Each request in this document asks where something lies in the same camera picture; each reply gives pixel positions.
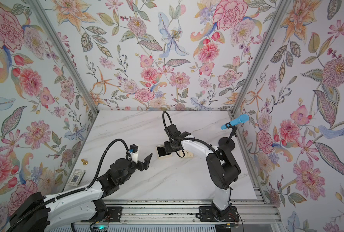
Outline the black foam necklace insert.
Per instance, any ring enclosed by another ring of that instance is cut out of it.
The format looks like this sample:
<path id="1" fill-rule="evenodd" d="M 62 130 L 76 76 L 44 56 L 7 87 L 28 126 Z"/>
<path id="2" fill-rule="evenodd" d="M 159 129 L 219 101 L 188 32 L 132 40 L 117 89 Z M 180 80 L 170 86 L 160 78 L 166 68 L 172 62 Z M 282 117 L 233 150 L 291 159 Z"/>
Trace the black foam necklace insert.
<path id="1" fill-rule="evenodd" d="M 157 147 L 158 157 L 163 158 L 169 155 L 169 153 L 166 152 L 165 147 Z"/>

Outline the cream jewelry box base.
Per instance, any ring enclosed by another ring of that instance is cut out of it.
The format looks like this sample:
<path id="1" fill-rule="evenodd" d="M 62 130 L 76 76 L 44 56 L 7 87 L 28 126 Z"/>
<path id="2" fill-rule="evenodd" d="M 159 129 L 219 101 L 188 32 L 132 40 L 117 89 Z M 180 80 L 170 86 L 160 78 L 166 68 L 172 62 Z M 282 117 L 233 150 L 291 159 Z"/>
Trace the cream jewelry box base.
<path id="1" fill-rule="evenodd" d="M 165 147 L 163 146 L 156 146 L 158 159 L 165 159 L 170 158 L 172 156 L 171 153 L 167 153 Z"/>

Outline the cream jewelry box lid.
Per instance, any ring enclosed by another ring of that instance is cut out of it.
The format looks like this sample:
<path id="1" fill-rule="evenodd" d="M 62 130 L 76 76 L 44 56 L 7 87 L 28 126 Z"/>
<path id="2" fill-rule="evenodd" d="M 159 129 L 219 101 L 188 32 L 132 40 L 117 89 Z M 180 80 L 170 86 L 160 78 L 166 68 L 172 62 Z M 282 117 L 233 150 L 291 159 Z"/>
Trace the cream jewelry box lid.
<path id="1" fill-rule="evenodd" d="M 187 150 L 183 150 L 180 153 L 181 153 L 183 158 L 189 158 L 190 159 L 190 158 L 194 157 L 193 153 L 190 151 L 187 151 Z"/>

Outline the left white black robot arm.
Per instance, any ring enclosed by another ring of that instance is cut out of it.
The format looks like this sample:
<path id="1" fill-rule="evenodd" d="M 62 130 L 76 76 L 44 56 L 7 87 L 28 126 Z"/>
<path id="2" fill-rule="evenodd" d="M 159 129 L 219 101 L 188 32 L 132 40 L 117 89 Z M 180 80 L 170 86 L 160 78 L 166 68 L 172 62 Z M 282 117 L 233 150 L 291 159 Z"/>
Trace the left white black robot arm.
<path id="1" fill-rule="evenodd" d="M 152 155 L 138 160 L 138 146 L 131 145 L 125 158 L 117 159 L 108 171 L 86 187 L 43 196 L 29 196 L 10 218 L 10 232 L 50 232 L 77 221 L 97 222 L 109 213 L 103 199 L 118 191 L 135 171 L 149 168 Z"/>

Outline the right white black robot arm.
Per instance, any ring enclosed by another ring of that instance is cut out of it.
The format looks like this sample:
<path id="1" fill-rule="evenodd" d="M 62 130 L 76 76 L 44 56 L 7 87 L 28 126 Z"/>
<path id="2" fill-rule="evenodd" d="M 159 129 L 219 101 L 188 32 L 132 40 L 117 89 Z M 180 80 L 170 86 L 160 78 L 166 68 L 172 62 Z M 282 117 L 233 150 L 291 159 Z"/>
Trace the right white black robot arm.
<path id="1" fill-rule="evenodd" d="M 181 133 L 174 124 L 165 127 L 169 141 L 164 143 L 166 153 L 189 151 L 203 156 L 206 160 L 212 182 L 215 184 L 214 199 L 210 206 L 200 206 L 196 218 L 200 222 L 235 223 L 240 221 L 236 207 L 231 203 L 231 184 L 238 180 L 241 168 L 232 151 L 237 127 L 229 122 L 221 127 L 231 129 L 229 137 L 222 137 L 218 147 L 214 147 L 203 140 L 193 137 L 189 132 Z"/>

